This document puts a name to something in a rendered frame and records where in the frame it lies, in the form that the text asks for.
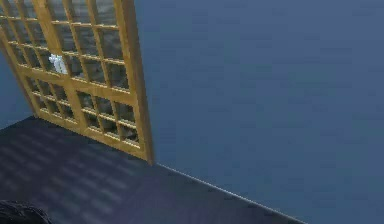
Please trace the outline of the black round object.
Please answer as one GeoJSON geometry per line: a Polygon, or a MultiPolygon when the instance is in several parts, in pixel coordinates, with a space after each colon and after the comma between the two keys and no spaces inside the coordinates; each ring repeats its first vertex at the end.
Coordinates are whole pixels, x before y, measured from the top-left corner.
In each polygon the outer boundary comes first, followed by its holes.
{"type": "Polygon", "coordinates": [[[42,209],[28,203],[0,200],[0,224],[53,224],[42,209]]]}

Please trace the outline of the wooden lattice glass door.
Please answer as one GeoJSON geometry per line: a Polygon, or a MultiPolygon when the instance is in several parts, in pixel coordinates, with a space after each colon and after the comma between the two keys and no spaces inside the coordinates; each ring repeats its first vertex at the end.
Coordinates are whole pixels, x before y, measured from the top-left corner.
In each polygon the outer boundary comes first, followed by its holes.
{"type": "Polygon", "coordinates": [[[134,0],[0,0],[0,46],[36,117],[154,161],[134,0]]]}

